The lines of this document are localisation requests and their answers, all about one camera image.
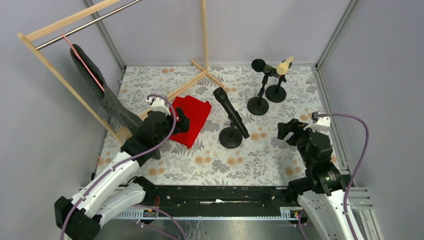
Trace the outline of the black mic stand corner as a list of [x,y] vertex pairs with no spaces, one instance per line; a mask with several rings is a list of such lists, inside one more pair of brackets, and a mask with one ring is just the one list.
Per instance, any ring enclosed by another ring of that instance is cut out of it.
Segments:
[[226,149],[236,149],[241,145],[243,136],[233,118],[229,116],[228,119],[230,124],[219,133],[219,143]]

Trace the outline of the black mic stand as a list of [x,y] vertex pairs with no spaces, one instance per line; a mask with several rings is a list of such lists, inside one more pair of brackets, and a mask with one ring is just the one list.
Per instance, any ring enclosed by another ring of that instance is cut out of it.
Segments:
[[267,75],[264,75],[264,77],[262,78],[262,86],[259,90],[259,93],[257,94],[257,96],[252,97],[247,102],[248,111],[255,116],[263,116],[269,110],[269,103],[266,99],[263,99],[263,95],[265,93],[265,86],[268,83],[268,78],[269,77]]
[[281,103],[283,102],[287,97],[286,90],[281,86],[282,83],[286,83],[286,76],[281,75],[278,78],[278,83],[274,85],[270,85],[265,90],[265,96],[266,98],[273,102],[273,103]]

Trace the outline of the beige microphone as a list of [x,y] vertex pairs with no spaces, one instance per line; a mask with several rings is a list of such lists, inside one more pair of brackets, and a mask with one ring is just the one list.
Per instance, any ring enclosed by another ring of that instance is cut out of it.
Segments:
[[279,63],[276,67],[276,73],[280,76],[286,75],[293,64],[293,61],[294,61],[294,57],[289,56],[283,62]]

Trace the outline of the black microphone orange tip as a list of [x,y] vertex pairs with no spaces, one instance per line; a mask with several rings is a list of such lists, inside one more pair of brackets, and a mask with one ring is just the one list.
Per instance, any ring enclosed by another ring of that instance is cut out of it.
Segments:
[[257,58],[251,62],[251,67],[257,73],[263,73],[268,77],[279,78],[281,75],[277,73],[277,69],[268,65],[263,59]]

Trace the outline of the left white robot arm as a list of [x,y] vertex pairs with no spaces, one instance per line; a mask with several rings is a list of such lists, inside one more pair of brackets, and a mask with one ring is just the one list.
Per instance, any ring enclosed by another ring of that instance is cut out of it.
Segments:
[[159,159],[159,147],[170,136],[189,131],[190,119],[183,109],[151,110],[136,133],[128,138],[112,162],[87,186],[70,198],[54,203],[60,239],[93,240],[100,229],[128,207],[158,201],[155,185],[145,177],[136,177],[124,189],[116,188],[147,160]]

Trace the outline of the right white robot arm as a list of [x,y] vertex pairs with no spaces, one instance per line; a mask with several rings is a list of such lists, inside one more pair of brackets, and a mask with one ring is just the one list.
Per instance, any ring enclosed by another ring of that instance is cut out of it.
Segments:
[[287,185],[289,196],[313,221],[319,235],[326,240],[362,240],[359,225],[348,200],[347,183],[331,161],[333,147],[321,131],[330,126],[328,118],[312,124],[291,119],[277,124],[277,138],[297,148],[305,166],[305,176]]

